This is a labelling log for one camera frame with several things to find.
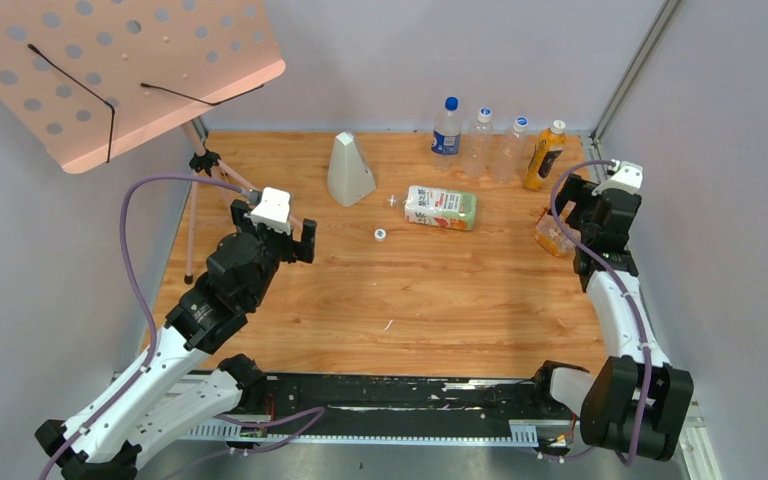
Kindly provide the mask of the orange label plastic bottle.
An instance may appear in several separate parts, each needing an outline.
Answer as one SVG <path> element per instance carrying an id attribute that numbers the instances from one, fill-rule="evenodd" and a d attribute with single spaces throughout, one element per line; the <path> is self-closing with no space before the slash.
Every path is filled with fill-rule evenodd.
<path id="1" fill-rule="evenodd" d="M 565 258 L 575 252 L 575 243 L 562 232 L 548 207 L 538 217 L 534 238 L 539 246 L 554 257 Z"/>

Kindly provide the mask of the white green label bottle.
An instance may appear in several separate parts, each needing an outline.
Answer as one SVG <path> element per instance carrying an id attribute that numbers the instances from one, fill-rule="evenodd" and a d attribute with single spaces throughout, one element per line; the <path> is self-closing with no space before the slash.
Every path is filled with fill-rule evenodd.
<path id="1" fill-rule="evenodd" d="M 409 223 L 458 231 L 471 231 L 477 213 L 475 194 L 422 185 L 390 195 L 385 204 L 399 210 Z"/>

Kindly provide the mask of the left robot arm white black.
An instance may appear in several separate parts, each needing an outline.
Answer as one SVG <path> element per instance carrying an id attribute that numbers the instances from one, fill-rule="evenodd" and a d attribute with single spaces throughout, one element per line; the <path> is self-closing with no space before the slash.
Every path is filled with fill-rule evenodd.
<path id="1" fill-rule="evenodd" d="M 133 479 L 168 445 L 205 420 L 237 408 L 258 411 L 266 376 L 243 354 L 227 358 L 198 385 L 173 399 L 168 391 L 214 354 L 262 304 L 281 263 L 312 263 L 317 223 L 298 240 L 261 201 L 230 206 L 235 232 L 222 238 L 205 272 L 167 314 L 156 343 L 87 407 L 48 420 L 35 437 L 65 479 Z"/>

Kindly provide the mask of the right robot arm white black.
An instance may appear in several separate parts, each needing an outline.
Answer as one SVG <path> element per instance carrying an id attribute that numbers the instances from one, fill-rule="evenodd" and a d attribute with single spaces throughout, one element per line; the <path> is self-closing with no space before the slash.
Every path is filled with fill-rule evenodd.
<path id="1" fill-rule="evenodd" d="M 694 393 L 689 372 L 672 365 L 658 345 L 640 295 L 639 271 L 628 249 L 642 203 L 632 187 L 570 175 L 553 191 L 549 213 L 570 206 L 563 230 L 575 232 L 573 270 L 597 313 L 608 352 L 598 374 L 547 361 L 536 372 L 531 403 L 544 417 L 568 409 L 590 447 L 626 459 L 670 460 Z"/>

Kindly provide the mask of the orange juice bottle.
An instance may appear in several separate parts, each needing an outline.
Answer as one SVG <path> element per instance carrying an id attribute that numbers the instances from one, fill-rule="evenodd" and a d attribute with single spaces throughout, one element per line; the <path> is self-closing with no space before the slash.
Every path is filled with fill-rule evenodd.
<path id="1" fill-rule="evenodd" d="M 534 152 L 523 178 L 523 187 L 539 191 L 544 185 L 554 162 L 562 154 L 566 139 L 566 123 L 554 120 L 537 137 Z"/>

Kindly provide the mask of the clear empty bottle right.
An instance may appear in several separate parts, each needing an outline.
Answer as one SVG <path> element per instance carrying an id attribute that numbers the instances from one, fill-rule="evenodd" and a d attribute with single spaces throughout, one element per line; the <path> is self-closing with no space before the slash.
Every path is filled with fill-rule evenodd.
<path id="1" fill-rule="evenodd" d="M 504 133 L 489 164 L 489 173 L 494 181 L 508 184 L 516 178 L 523 150 L 527 145 L 528 124 L 525 116 L 518 116 Z"/>

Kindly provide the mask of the clear empty bottle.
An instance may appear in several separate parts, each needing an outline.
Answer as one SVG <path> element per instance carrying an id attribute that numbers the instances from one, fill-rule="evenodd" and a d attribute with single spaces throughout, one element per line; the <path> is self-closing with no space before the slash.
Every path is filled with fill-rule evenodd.
<path id="1" fill-rule="evenodd" d="M 516 178 L 523 150 L 527 145 L 528 124 L 525 116 L 518 116 L 504 133 L 489 164 L 489 173 L 494 181 L 508 184 Z"/>
<path id="2" fill-rule="evenodd" d="M 467 177 L 477 179 L 485 173 L 492 149 L 493 130 L 492 110 L 489 107 L 481 107 L 466 134 L 461 169 Z"/>

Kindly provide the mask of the clear empty bottle left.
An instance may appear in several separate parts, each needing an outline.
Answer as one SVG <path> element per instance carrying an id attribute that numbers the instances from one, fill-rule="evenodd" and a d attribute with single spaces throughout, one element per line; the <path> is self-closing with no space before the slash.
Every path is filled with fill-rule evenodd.
<path id="1" fill-rule="evenodd" d="M 481 107 L 466 134 L 461 169 L 467 177 L 477 179 L 485 173 L 492 149 L 493 130 L 492 110 L 489 107 Z"/>

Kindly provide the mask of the blue cap water bottle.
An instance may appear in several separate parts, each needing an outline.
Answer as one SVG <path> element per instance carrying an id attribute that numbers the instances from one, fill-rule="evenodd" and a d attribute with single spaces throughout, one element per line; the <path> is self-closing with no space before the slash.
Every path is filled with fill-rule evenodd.
<path id="1" fill-rule="evenodd" d="M 434 166 L 440 170 L 451 169 L 460 150 L 462 122 L 458 108 L 459 99 L 449 96 L 434 120 L 431 152 Z"/>

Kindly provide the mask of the beige metronome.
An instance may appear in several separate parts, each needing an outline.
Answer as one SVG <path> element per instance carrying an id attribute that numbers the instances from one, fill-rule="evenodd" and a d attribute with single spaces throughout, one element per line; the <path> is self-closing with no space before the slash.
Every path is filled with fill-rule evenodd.
<path id="1" fill-rule="evenodd" d="M 373 172 L 352 132 L 343 131 L 335 136 L 327 172 L 327 190 L 343 207 L 357 204 L 376 190 Z"/>

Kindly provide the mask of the pink music stand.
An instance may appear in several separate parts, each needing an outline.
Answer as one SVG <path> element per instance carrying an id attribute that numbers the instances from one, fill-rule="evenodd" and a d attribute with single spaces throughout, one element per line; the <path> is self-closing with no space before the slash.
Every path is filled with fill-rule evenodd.
<path id="1" fill-rule="evenodd" d="M 162 277 L 184 210 L 181 126 L 286 68 L 263 1 L 0 1 L 0 288 Z"/>

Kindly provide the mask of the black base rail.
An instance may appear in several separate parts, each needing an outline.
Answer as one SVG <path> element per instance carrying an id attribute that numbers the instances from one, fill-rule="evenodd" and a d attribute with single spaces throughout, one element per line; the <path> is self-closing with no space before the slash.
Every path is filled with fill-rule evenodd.
<path id="1" fill-rule="evenodd" d="M 572 427 L 563 405 L 529 379 L 272 372 L 253 407 L 200 421 L 184 440 L 537 447 Z"/>

